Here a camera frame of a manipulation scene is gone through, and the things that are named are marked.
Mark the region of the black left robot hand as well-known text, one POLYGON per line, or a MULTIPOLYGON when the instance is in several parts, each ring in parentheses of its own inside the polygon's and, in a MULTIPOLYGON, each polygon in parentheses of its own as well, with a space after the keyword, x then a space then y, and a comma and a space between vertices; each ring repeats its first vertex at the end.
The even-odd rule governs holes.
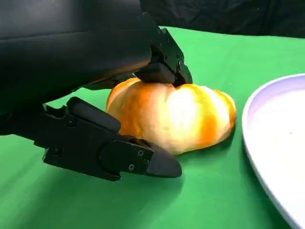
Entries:
POLYGON ((43 162, 108 181, 121 172, 180 177, 178 160, 156 144, 121 135, 120 122, 72 97, 82 87, 191 83, 184 54, 138 0, 3 0, 0 3, 0 133, 44 148, 43 162))

